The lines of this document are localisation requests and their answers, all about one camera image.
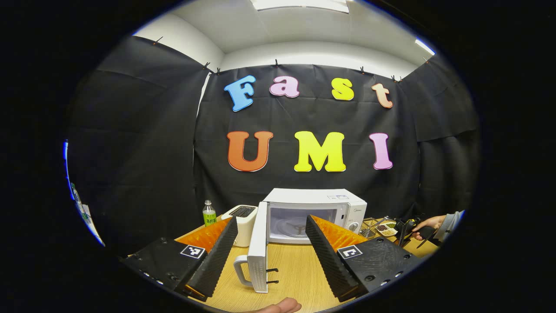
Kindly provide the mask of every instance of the toaster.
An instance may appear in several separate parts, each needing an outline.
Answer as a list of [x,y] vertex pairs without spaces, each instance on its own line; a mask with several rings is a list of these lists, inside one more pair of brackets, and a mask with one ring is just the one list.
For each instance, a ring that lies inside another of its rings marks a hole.
[[253,224],[257,215],[257,207],[246,206],[241,204],[222,214],[222,219],[236,217],[237,220],[237,237],[234,240],[234,246],[248,247],[253,232]]

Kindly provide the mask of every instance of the orange letter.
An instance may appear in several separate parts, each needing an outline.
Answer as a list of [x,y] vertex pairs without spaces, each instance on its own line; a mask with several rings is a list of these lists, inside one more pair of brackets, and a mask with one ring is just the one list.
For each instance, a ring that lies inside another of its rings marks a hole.
[[274,136],[269,131],[258,131],[255,138],[259,140],[257,150],[257,158],[253,161],[247,161],[243,158],[243,149],[245,139],[249,138],[249,134],[244,131],[232,131],[228,133],[230,146],[228,148],[228,162],[230,165],[242,172],[255,172],[265,167],[266,161],[269,159],[269,141]]
[[379,98],[380,105],[387,109],[391,108],[394,105],[392,101],[388,101],[388,98],[386,98],[386,94],[389,94],[390,91],[384,88],[382,84],[375,84],[371,87],[371,89],[376,91],[376,96]]

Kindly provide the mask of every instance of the gray sleeve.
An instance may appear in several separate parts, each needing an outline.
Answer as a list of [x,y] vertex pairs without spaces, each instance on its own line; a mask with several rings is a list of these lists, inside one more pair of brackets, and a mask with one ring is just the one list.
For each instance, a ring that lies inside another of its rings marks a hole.
[[465,210],[461,212],[455,212],[454,214],[446,214],[446,218],[444,219],[444,222],[442,223],[442,225],[440,225],[440,228],[438,229],[438,231],[436,232],[433,238],[438,239],[441,242],[446,240],[448,235],[450,235],[450,232],[458,225],[458,222],[461,219],[463,212],[465,212]]

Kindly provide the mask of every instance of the wooden table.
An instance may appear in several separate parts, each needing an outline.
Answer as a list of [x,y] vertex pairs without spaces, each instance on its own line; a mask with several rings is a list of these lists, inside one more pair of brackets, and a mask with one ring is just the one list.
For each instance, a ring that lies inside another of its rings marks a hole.
[[[180,238],[201,228],[204,228],[204,225]],[[437,249],[435,244],[427,241],[416,250],[420,243],[412,238],[404,248],[418,257],[433,253]],[[249,247],[232,247],[213,296],[202,303],[229,312],[247,312],[276,304],[285,297],[292,297],[302,304],[298,312],[308,313],[329,309],[353,300],[340,302],[334,297],[315,250],[310,244],[269,243],[268,268],[279,270],[279,272],[269,272],[269,281],[280,282],[269,284],[268,294],[258,294],[253,288],[242,285],[234,270],[235,258],[246,255],[247,250]],[[245,278],[250,280],[247,265],[243,266],[243,271]]]

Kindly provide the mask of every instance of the white wall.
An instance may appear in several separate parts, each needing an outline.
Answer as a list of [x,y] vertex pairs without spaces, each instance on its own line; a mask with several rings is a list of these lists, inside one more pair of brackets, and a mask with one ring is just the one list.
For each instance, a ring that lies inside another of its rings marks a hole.
[[405,77],[418,65],[386,53],[335,42],[296,41],[250,47],[224,56],[220,70],[246,66],[278,64],[315,64],[347,67],[385,77]]
[[216,72],[224,53],[202,32],[174,14],[164,14],[139,29],[134,36],[147,38],[174,48]]

